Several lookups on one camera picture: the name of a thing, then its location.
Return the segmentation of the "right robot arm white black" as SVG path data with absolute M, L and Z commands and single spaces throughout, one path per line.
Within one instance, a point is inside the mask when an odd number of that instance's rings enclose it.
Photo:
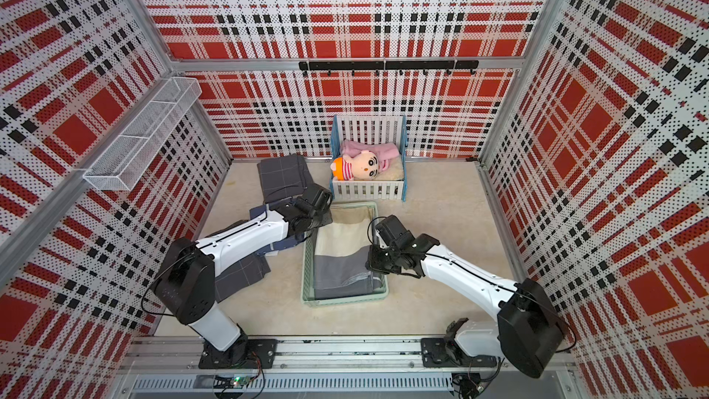
M 570 327 L 539 283 L 531 279 L 515 282 L 485 271 L 433 236 L 414 236 L 394 215 L 371 221 L 367 236 L 367 269 L 445 284 L 495 321 L 491 330 L 478 330 L 467 318 L 454 321 L 443 337 L 423 343 L 425 366 L 509 362 L 522 374 L 538 379 L 561 351 Z

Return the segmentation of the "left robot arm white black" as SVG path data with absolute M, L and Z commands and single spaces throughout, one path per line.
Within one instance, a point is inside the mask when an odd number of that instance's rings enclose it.
M 307 187 L 291 201 L 264 205 L 256 217 L 220 233 L 193 241 L 179 238 L 169 247 L 148 291 L 167 312 L 204 341 L 200 369 L 269 369 L 274 339 L 250 339 L 221 310 L 216 279 L 262 249 L 291 238 L 304 238 L 332 221 L 332 194 L 320 185 Z

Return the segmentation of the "navy blue striped pillowcase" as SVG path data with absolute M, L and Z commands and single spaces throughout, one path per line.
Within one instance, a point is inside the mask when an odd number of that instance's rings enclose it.
M 266 205 L 261 205 L 249 210 L 250 219 L 256 219 L 262 217 L 267 211 Z M 299 239 L 296 236 L 291 236 L 291 238 L 285 238 L 283 240 L 273 242 L 270 245 L 264 246 L 256 251 L 258 256 L 276 256 L 280 251 L 285 251 L 288 249 L 293 249 L 300 244 Z

